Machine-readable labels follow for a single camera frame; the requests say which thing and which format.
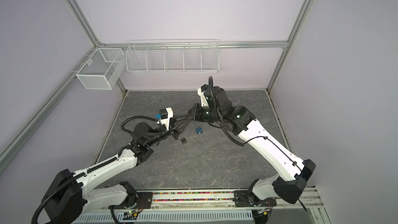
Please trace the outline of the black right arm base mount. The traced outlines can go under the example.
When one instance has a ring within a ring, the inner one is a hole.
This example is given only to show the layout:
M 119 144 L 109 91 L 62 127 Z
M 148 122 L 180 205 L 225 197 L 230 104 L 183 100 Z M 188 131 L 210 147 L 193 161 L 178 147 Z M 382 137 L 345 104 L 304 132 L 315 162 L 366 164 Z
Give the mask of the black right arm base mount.
M 274 197 L 260 200 L 253 193 L 249 193 L 248 190 L 235 190 L 233 191 L 236 207 L 275 207 L 277 205 Z

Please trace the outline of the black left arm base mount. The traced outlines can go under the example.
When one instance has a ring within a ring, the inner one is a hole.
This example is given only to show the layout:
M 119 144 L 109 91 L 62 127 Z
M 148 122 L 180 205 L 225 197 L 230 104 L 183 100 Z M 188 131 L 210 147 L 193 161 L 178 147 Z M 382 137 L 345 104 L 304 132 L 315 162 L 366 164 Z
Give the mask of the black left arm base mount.
M 130 193 L 122 205 L 126 209 L 149 209 L 151 208 L 152 198 L 153 192 L 150 191 Z

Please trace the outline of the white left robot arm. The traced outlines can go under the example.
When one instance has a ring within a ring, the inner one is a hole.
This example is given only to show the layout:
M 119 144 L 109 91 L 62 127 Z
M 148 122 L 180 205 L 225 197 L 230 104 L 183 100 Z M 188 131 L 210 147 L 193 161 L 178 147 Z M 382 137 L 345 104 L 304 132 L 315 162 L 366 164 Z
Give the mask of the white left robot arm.
M 133 116 L 121 124 L 121 130 L 132 139 L 116 155 L 85 169 L 59 172 L 35 210 L 31 223 L 37 224 L 45 211 L 51 224 L 70 224 L 87 212 L 116 206 L 143 208 L 136 189 L 127 181 L 112 187 L 98 185 L 144 163 L 152 154 L 153 145 L 172 136 L 178 139 L 191 122 L 188 115 L 172 116 L 167 109 L 156 117 Z

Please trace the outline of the small black padlock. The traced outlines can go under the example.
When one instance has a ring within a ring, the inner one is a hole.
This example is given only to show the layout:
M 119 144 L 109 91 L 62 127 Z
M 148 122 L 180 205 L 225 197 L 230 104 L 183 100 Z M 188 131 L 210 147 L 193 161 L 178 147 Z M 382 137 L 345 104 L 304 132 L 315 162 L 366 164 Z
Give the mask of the small black padlock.
M 180 139 L 180 141 L 181 141 L 182 144 L 185 144 L 185 143 L 188 142 L 189 139 L 190 139 L 190 138 L 189 138 L 188 136 L 186 136 L 186 137 Z

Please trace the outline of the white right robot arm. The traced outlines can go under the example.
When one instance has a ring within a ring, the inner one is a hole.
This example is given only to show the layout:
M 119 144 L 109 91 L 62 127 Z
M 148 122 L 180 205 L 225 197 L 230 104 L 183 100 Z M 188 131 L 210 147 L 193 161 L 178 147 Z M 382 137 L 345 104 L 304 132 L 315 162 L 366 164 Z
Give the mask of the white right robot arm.
M 198 89 L 201 102 L 188 113 L 191 120 L 218 127 L 234 144 L 254 148 L 275 170 L 276 175 L 256 179 L 245 192 L 247 203 L 258 206 L 272 197 L 295 204 L 300 200 L 316 165 L 303 160 L 276 140 L 246 107 L 233 106 L 225 91 L 214 86 L 213 77 Z

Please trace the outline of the blue padlock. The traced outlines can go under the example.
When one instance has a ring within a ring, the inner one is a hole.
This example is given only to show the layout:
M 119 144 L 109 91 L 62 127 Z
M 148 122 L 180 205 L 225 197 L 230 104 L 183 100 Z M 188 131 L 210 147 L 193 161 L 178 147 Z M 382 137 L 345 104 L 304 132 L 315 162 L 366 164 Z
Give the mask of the blue padlock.
M 204 129 L 204 123 L 200 123 L 199 126 L 196 128 L 196 134 L 197 136 L 202 136 L 203 134 L 203 129 Z

